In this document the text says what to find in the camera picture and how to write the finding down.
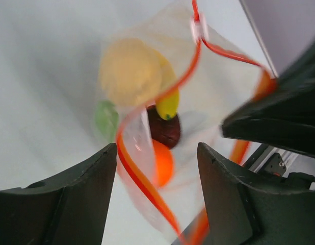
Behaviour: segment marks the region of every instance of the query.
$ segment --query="beige round object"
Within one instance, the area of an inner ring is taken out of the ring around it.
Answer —
[[[137,38],[115,41],[101,61],[102,88],[117,106],[137,106],[158,95],[162,72],[152,48]]]

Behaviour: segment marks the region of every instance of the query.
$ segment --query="blurry black object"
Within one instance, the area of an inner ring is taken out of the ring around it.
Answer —
[[[101,244],[116,154],[116,145],[109,144],[25,189],[0,191],[0,245]]]
[[[198,146],[198,167],[213,245],[315,245],[315,191],[307,180],[260,175]]]
[[[223,136],[315,158],[315,42],[277,78],[277,85],[270,95],[228,116]]]

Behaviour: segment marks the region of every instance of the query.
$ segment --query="green fruit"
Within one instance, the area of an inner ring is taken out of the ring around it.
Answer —
[[[98,103],[95,111],[95,124],[102,136],[113,142],[117,132],[119,115],[110,101]]]
[[[171,120],[177,115],[179,106],[179,90],[176,89],[170,95],[156,101],[156,110],[159,116],[164,120]]]

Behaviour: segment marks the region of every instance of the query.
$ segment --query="drawstring bag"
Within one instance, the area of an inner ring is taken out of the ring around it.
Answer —
[[[222,138],[219,124],[260,81],[255,94],[265,93],[269,80],[206,25],[195,1],[175,2],[103,44],[97,136],[117,143],[117,173],[130,198],[170,243],[179,237],[197,244],[208,230],[197,144],[240,163],[248,143]],[[182,237],[197,216],[192,238]]]

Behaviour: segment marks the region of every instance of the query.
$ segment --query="orange ball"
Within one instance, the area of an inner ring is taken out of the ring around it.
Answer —
[[[153,181],[158,187],[163,187],[173,175],[174,161],[168,147],[155,139],[152,141],[155,152],[155,176]]]

